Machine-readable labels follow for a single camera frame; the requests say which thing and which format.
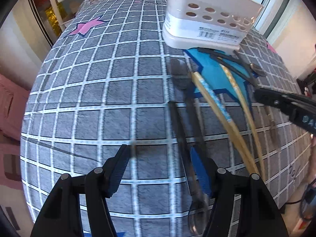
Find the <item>black handled spoon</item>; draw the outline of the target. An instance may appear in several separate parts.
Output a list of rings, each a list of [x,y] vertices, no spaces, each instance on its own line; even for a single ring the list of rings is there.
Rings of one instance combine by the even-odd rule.
[[[193,235],[202,235],[209,218],[208,202],[199,185],[192,159],[191,148],[188,138],[193,137],[196,144],[203,144],[196,108],[193,99],[193,83],[187,65],[179,59],[170,60],[169,69],[172,76],[172,83],[183,96],[185,112],[189,126],[184,125],[181,108],[175,101],[168,102],[172,128],[178,144],[178,152],[181,156],[181,163],[186,178],[188,192],[191,197],[191,204],[187,215],[187,225]]]

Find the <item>dark handled spoon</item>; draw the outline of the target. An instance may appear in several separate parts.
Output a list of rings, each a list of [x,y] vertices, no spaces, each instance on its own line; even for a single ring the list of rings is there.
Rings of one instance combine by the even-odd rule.
[[[233,56],[230,56],[230,55],[219,53],[213,49],[197,48],[197,50],[199,52],[209,54],[211,59],[213,59],[216,62],[218,62],[219,64],[227,67],[230,71],[233,71],[233,73],[237,74],[242,79],[246,80],[254,88],[258,88],[259,86],[258,86],[258,83],[257,83],[253,73],[255,73],[258,76],[266,76],[266,73],[263,71],[263,69],[259,65],[254,64],[254,63],[247,64],[246,62],[244,62],[242,60],[239,53],[237,53],[237,51],[235,51],[235,50],[233,52],[237,56],[236,58]],[[229,62],[233,62],[233,63],[241,66],[246,71],[247,75],[245,75],[240,70],[236,69],[234,66],[229,64]]]

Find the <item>plain bamboo chopstick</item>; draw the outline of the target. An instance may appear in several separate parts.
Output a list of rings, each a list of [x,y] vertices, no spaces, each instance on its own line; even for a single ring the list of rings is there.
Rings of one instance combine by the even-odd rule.
[[[239,101],[241,103],[241,106],[243,108],[243,111],[244,111],[244,113],[246,115],[246,119],[248,121],[248,124],[250,125],[252,136],[253,136],[253,139],[254,139],[254,142],[255,142],[256,148],[257,148],[257,154],[258,154],[258,159],[259,159],[259,164],[260,164],[260,169],[261,169],[262,180],[266,181],[266,169],[265,169],[265,164],[264,164],[263,156],[262,156],[261,143],[259,141],[259,137],[258,137],[258,134],[257,134],[256,126],[255,126],[253,117],[251,115],[250,109],[248,108],[248,105],[246,103],[244,95],[242,94],[239,86],[237,85],[237,82],[236,82],[235,78],[230,73],[229,69],[227,67],[225,67],[224,65],[222,65],[222,64],[220,64],[220,67],[222,68],[222,70],[226,74],[226,77],[228,78],[228,80],[229,80],[230,84],[232,85],[235,93],[237,94],[237,97],[238,97],[238,99],[239,99]]]

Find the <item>blue star sticker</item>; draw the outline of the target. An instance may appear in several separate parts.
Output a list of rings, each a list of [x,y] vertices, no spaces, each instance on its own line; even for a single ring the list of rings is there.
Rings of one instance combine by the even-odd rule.
[[[193,62],[197,65],[197,69],[194,71],[197,71],[200,73],[200,75],[204,78],[205,82],[208,83],[208,85],[213,89],[215,94],[227,94],[231,99],[233,99],[236,102],[239,102],[241,105],[239,98],[233,89],[231,83],[229,82],[226,74],[224,73],[224,70],[220,66],[220,64],[213,60],[211,56],[207,53],[202,53],[198,51],[197,48],[192,48],[189,50],[184,50],[184,52],[193,60]],[[235,62],[230,62],[227,59],[224,59],[224,62],[231,65],[235,69],[239,70],[242,74],[248,76],[248,73],[246,72],[246,69],[244,69],[241,65]],[[242,95],[244,96],[246,100],[246,104],[248,105],[249,109],[252,111],[252,102],[251,97],[248,93],[248,85],[250,83],[237,75],[234,72],[231,72],[232,76],[237,82],[237,85],[239,86],[239,89],[242,92]]]

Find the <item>beige plastic utensil holder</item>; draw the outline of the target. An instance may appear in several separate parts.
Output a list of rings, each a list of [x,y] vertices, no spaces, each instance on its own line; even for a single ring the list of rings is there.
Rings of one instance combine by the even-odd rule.
[[[162,35],[175,49],[208,48],[231,55],[262,9],[253,0],[166,0]]]

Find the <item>grey checkered tablecloth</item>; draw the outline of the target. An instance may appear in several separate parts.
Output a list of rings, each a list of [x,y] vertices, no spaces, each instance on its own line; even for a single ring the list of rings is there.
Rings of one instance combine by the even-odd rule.
[[[114,226],[124,236],[192,236],[187,226],[191,199],[172,132],[167,102],[178,103],[186,136],[192,130],[183,96],[167,65],[197,65],[162,38],[166,0],[110,0],[75,17],[41,66],[29,96],[21,130],[20,163],[26,204],[36,218],[63,173],[87,174],[132,143],[121,185],[108,200]],[[79,24],[92,26],[83,36]],[[241,57],[267,73],[259,84],[297,93],[282,58],[252,29]],[[308,172],[310,135],[269,109],[280,137],[274,148],[265,109],[247,90],[266,167],[267,187],[278,207]],[[218,166],[246,176],[247,170],[226,130],[203,98],[196,99],[208,156]]]

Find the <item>pink star sticker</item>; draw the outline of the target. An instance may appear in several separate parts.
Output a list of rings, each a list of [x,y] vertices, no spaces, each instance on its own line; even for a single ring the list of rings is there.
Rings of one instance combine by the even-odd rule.
[[[103,23],[107,23],[108,20],[101,20],[101,17],[94,18],[88,22],[85,23],[78,23],[76,25],[76,28],[68,33],[68,36],[74,36],[79,34],[80,36],[84,37],[91,28],[102,25]]]

